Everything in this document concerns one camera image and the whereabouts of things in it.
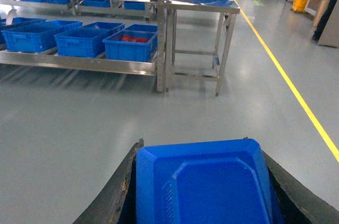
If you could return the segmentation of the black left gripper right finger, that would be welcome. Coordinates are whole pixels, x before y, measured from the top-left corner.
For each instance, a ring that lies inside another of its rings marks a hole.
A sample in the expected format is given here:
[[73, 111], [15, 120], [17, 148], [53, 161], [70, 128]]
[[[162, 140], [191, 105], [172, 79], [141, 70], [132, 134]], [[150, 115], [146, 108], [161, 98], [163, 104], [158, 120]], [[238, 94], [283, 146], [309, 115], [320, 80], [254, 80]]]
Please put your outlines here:
[[[259, 171], [242, 163], [242, 223], [338, 223], [338, 210], [276, 163], [253, 139], [244, 139]], [[260, 183], [260, 171], [264, 183]]]

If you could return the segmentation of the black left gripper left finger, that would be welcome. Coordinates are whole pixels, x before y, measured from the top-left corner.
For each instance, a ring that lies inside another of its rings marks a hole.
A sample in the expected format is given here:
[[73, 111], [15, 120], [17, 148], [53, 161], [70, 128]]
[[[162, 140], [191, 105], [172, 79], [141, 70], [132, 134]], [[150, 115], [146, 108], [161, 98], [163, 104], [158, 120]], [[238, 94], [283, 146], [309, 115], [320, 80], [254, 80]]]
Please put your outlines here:
[[139, 139], [124, 157], [104, 188], [74, 223], [136, 223], [136, 155]]

